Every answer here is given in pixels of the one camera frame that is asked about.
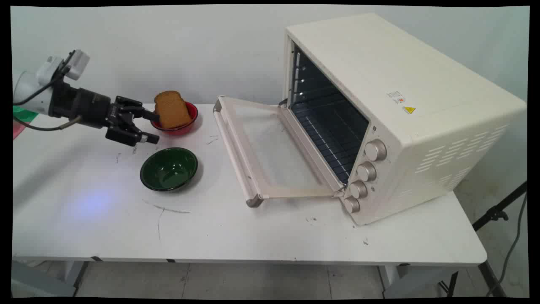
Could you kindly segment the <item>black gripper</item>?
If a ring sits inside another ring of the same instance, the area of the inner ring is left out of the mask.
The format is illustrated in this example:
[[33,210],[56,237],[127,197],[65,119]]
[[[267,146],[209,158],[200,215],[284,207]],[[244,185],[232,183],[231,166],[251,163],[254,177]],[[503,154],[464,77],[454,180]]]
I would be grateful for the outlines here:
[[49,116],[69,121],[55,129],[66,129],[74,124],[101,129],[107,127],[105,137],[130,147],[138,143],[157,144],[160,137],[141,131],[134,119],[159,122],[160,116],[143,107],[143,103],[123,96],[114,102],[108,96],[57,81],[52,85]]

